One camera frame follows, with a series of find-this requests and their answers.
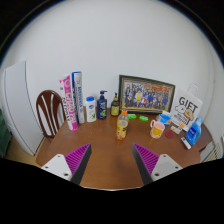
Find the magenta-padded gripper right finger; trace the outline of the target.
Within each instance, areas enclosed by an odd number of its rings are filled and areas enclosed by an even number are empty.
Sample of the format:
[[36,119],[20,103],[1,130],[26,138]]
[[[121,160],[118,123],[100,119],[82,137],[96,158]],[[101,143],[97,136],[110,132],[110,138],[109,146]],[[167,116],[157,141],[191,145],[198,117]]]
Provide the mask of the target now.
[[158,155],[136,143],[132,145],[132,154],[135,158],[144,185],[182,169],[182,167],[169,155]]

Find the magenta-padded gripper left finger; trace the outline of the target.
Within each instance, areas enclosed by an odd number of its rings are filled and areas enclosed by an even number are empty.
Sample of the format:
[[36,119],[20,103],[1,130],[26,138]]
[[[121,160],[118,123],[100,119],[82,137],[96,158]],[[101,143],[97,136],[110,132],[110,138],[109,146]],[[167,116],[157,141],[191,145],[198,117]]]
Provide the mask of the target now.
[[66,155],[55,155],[42,169],[79,185],[91,153],[91,144],[88,143]]

